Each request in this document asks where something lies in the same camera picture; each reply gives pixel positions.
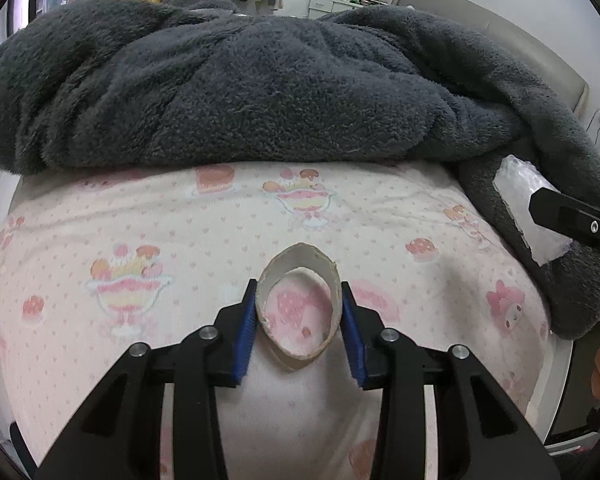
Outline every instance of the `headboard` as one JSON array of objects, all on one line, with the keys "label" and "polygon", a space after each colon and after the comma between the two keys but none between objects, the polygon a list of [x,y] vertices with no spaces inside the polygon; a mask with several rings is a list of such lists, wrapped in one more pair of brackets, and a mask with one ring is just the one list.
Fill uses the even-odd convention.
[{"label": "headboard", "polygon": [[587,105],[589,85],[553,50],[517,25],[468,0],[393,0],[412,6],[489,36],[519,57],[563,98],[580,117]]}]

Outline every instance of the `dark gray plush blanket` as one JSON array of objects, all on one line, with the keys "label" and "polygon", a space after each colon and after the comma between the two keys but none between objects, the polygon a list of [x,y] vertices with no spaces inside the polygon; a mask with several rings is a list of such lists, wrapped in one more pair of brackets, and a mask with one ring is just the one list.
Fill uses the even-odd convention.
[{"label": "dark gray plush blanket", "polygon": [[546,85],[487,38],[375,6],[311,21],[219,0],[83,0],[0,46],[0,168],[237,160],[448,163],[548,299],[552,329],[600,318],[600,256],[531,259],[492,180],[530,160],[600,206],[600,158]]}]

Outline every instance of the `bed sheet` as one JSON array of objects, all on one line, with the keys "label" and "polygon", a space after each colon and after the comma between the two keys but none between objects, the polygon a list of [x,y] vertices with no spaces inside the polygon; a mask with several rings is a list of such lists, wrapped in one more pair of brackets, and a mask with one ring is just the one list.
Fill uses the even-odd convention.
[{"label": "bed sheet", "polygon": [[[336,261],[358,302],[419,345],[469,346],[526,410],[549,352],[546,309],[438,165],[44,174],[23,181],[0,231],[0,360],[34,459],[131,342],[170,345],[211,323],[296,242]],[[280,341],[320,343],[319,283],[291,276],[269,302]],[[244,385],[218,391],[231,478],[277,478],[281,467],[293,479],[368,478],[380,397],[356,388],[342,342],[291,371],[263,339]]]}]

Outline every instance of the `plastic-wrapped object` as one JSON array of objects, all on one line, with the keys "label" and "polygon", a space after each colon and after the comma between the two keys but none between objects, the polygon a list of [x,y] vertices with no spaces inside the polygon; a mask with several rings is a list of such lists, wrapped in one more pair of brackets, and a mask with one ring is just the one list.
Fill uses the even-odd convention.
[{"label": "plastic-wrapped object", "polygon": [[571,247],[571,239],[536,225],[529,212],[531,195],[541,187],[558,191],[530,162],[513,155],[502,159],[493,185],[514,219],[531,257],[540,266],[563,256]]}]

